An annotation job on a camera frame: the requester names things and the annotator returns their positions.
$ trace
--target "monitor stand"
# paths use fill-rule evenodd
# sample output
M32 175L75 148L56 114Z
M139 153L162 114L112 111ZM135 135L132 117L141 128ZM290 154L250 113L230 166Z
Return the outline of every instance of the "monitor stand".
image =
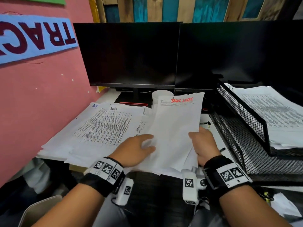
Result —
M133 92L121 92L115 103L130 106L152 107L152 94L138 92L138 88L133 88Z

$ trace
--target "white cup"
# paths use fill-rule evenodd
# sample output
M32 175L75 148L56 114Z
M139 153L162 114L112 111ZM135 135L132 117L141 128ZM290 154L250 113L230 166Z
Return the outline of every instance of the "white cup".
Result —
M151 94L154 105L158 103L159 96L173 96L173 95L174 94L172 92L167 90L157 90Z

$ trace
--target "wrist strap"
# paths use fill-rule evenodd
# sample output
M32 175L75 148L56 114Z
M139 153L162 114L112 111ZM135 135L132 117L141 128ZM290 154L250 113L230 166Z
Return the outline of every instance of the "wrist strap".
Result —
M112 158L104 157L94 163L80 183L93 187L101 195L107 197L124 178L123 166Z
M208 160L203 172L208 182L210 200L213 202L218 202L220 197L236 187L252 183L239 164L222 155Z

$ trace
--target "white desk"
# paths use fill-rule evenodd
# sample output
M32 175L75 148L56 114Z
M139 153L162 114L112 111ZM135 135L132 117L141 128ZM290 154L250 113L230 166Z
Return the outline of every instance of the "white desk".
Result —
M104 102L114 102L121 92L117 92L115 89L110 88L107 93L102 95L96 103L104 103ZM201 114L200 116L200 122L207 122L210 121L210 117L207 114ZM213 133L214 139L216 141L216 144L218 146L218 149L225 148L224 151L222 151L222 155L225 157L235 161L233 158L233 155L231 154L230 150L227 148L225 142L223 141L222 137L220 136L220 133L216 129L216 127L212 124L210 125L210 131ZM303 192L303 186L268 186L270 188L274 189L285 189L285 190L291 190L291 191L299 191Z

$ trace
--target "forearm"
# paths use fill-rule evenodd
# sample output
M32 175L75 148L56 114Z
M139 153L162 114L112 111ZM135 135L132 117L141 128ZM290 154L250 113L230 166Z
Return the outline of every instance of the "forearm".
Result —
M104 197L88 185L78 184L33 227L88 227L104 202Z
M220 198L223 212L231 227L289 227L250 186L237 187Z

